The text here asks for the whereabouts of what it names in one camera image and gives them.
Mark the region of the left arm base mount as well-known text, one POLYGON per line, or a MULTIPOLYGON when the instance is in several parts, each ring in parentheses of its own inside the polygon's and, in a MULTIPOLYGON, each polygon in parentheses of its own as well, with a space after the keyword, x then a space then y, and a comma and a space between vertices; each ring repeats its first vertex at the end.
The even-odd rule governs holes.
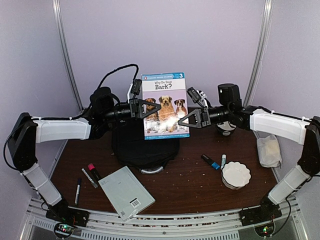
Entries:
POLYGON ((89 215, 90 213, 88 211, 67 207, 66 210, 59 212, 48 209, 45 217, 56 221, 53 227, 53 233, 59 239, 64 240, 79 230, 80 227, 86 227, 89 215))

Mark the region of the dog picture book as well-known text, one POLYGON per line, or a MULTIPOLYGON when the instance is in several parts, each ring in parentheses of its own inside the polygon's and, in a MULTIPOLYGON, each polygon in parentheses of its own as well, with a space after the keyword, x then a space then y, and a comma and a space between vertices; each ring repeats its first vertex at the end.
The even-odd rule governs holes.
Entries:
POLYGON ((141 78, 143 100, 154 99, 161 105, 158 119, 143 119, 144 139, 188 138, 189 127, 178 125, 188 114, 185 73, 143 74, 141 78))

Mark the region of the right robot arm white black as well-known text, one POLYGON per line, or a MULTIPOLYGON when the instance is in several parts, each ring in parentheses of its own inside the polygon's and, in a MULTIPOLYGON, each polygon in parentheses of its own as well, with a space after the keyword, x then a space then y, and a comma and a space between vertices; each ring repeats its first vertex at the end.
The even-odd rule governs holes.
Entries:
POLYGON ((294 117, 262 106, 243 106, 239 87, 233 83, 218 85, 220 106, 207 103, 204 93, 190 87, 188 95, 200 107, 178 121, 178 124, 191 128, 204 128, 210 125, 230 123, 243 130, 266 133, 258 139, 259 157, 266 162, 281 163, 278 137, 289 139, 303 146, 296 166, 275 185, 261 200, 256 210, 259 220, 268 220, 277 210, 279 203, 299 189, 304 183, 320 172, 320 118, 294 117))

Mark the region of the grey notebook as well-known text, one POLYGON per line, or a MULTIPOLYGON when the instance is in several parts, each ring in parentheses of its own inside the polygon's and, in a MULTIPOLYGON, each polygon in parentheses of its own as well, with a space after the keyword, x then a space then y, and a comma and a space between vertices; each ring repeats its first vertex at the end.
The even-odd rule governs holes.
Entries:
POLYGON ((127 166, 100 179, 98 183, 124 222, 156 202, 127 166))

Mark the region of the black student bag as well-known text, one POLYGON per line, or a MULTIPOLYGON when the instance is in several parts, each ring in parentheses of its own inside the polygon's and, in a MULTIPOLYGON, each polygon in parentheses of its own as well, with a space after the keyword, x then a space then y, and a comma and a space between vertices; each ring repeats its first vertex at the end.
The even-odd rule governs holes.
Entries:
POLYGON ((180 140, 145 140, 144 123, 133 121, 112 130, 111 147, 121 164, 144 169, 166 165, 173 160, 180 150, 180 140))

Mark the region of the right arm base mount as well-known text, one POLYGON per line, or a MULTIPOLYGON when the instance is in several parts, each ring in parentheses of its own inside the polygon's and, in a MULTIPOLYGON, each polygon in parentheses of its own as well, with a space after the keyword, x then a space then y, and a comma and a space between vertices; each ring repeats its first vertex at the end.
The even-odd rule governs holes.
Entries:
POLYGON ((279 208, 265 212, 261 206, 244 207, 239 211, 242 226, 253 226, 255 233, 262 238, 271 237, 276 231, 275 219, 282 217, 279 208))

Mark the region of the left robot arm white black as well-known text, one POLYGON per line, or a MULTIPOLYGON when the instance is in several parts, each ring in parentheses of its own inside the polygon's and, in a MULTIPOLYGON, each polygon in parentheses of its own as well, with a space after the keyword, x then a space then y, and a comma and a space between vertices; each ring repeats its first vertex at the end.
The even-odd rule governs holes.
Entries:
POLYGON ((146 111, 151 102, 137 97, 121 102, 109 87, 97 88, 89 99, 88 108, 74 117, 33 117, 27 112, 21 113, 3 146, 3 152, 9 152, 12 159, 10 168, 24 176, 61 222, 69 221, 72 211, 41 168, 36 145, 62 140, 97 140, 115 123, 151 115, 146 111))

